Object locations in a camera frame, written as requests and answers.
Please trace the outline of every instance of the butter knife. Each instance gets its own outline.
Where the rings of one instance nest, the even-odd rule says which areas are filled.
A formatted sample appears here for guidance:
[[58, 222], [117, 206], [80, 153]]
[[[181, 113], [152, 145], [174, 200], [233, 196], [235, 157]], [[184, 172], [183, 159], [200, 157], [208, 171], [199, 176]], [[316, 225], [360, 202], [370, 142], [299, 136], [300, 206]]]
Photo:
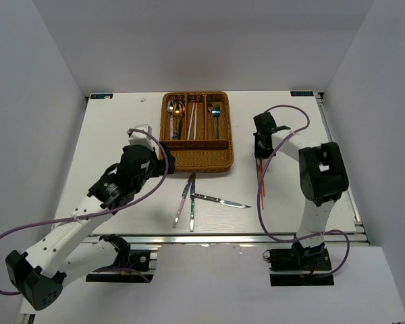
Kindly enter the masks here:
[[213, 201], [214, 203], [219, 203], [222, 204], [223, 206], [228, 206], [228, 207], [234, 207], [234, 208], [251, 208], [252, 206], [248, 206], [245, 204], [240, 204], [238, 202], [234, 201], [229, 201], [225, 199], [220, 199], [216, 197], [210, 197], [206, 196], [205, 194], [193, 194], [191, 193], [191, 197], [197, 198], [197, 199], [203, 199], [203, 200], [208, 200], [208, 201]]
[[184, 186], [183, 193], [182, 193], [182, 201], [180, 202], [180, 206], [178, 207], [177, 213], [175, 214], [173, 228], [176, 228], [176, 226], [177, 226], [178, 219], [180, 218], [180, 215], [182, 214], [183, 206], [186, 201], [186, 197], [188, 195], [190, 185], [192, 183], [193, 184], [195, 183], [195, 173], [192, 173], [190, 175], [188, 181], [186, 182], [186, 185]]

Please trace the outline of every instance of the gray wall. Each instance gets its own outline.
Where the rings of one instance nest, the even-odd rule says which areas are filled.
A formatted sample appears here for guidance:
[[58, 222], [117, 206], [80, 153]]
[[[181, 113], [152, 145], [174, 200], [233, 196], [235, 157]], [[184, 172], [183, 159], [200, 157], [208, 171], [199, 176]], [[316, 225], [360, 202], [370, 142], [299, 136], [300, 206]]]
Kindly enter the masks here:
[[326, 113], [405, 308], [405, 1], [373, 4], [327, 89]]
[[373, 0], [34, 0], [84, 94], [324, 91]]
[[[0, 234], [54, 215], [84, 113], [84, 97], [31, 0], [0, 0]], [[0, 288], [12, 249], [43, 229], [0, 242]], [[0, 296], [0, 323], [14, 323], [20, 297]]]

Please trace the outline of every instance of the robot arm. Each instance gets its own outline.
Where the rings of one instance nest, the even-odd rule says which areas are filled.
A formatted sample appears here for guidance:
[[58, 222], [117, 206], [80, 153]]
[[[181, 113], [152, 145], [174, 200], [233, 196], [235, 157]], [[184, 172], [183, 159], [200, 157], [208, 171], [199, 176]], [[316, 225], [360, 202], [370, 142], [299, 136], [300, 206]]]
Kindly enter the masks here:
[[[254, 117], [254, 122], [255, 157], [266, 159], [291, 131], [286, 126], [278, 127], [270, 113]], [[348, 189], [348, 176], [339, 146], [334, 142], [321, 144], [295, 134], [280, 151], [298, 162], [300, 187], [306, 198], [296, 237], [324, 232], [332, 208]], [[301, 240], [295, 247], [300, 259], [318, 256], [324, 249], [324, 237]]]
[[[148, 125], [136, 128], [151, 133]], [[123, 148], [120, 163], [107, 168], [72, 212], [72, 217], [79, 217], [77, 221], [60, 223], [23, 253], [14, 250], [7, 256], [7, 271], [12, 284], [37, 311], [48, 307], [58, 298], [63, 287], [79, 277], [100, 267], [129, 265], [130, 246], [116, 235], [102, 237], [99, 243], [70, 256], [85, 237], [113, 217], [107, 214], [81, 219], [81, 216], [128, 204], [149, 178], [160, 176], [165, 171], [165, 161], [158, 160], [148, 136], [136, 132], [128, 132], [128, 136], [129, 145]], [[168, 173], [171, 174], [175, 170], [175, 159], [166, 144], [161, 144], [167, 153]]]

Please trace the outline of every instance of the metal frame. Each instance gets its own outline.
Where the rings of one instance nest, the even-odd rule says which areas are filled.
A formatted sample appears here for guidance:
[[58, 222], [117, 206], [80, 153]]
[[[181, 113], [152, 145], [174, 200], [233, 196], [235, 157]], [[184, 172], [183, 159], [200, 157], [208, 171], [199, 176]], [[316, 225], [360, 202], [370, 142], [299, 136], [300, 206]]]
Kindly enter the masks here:
[[[351, 246], [369, 246], [365, 229], [361, 222], [355, 222], [356, 232], [347, 233]], [[293, 234], [276, 235], [279, 238], [291, 239]], [[180, 235], [180, 236], [122, 236], [130, 245], [132, 250], [149, 250], [150, 262], [149, 271], [146, 275], [153, 275], [157, 267], [157, 252], [164, 244], [186, 244], [212, 246], [216, 244], [233, 244], [241, 247], [264, 247], [267, 250], [272, 248], [289, 248], [291, 244], [277, 243], [264, 234], [251, 235]], [[326, 246], [345, 246], [345, 238], [342, 235], [325, 235]], [[94, 244], [99, 241], [98, 236], [87, 237], [83, 244]]]

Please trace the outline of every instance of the wicker basket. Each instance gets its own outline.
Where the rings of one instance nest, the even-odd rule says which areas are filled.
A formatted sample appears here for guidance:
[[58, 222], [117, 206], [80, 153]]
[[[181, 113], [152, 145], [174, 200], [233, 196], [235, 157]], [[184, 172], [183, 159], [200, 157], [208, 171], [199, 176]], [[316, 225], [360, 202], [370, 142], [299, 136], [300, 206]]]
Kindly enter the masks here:
[[[182, 135], [179, 140], [169, 138], [169, 114], [167, 104], [169, 100], [181, 100], [185, 104], [182, 116]], [[193, 140], [194, 130], [191, 123], [192, 106], [196, 103], [196, 140]], [[207, 109], [219, 105], [219, 139], [213, 131], [214, 118]], [[173, 119], [176, 128], [179, 119]], [[187, 140], [188, 129], [191, 127], [190, 140]], [[161, 112], [161, 140], [175, 157], [177, 172], [225, 172], [234, 162], [232, 146], [232, 131], [230, 118], [230, 104], [224, 92], [171, 92], [163, 96]]]

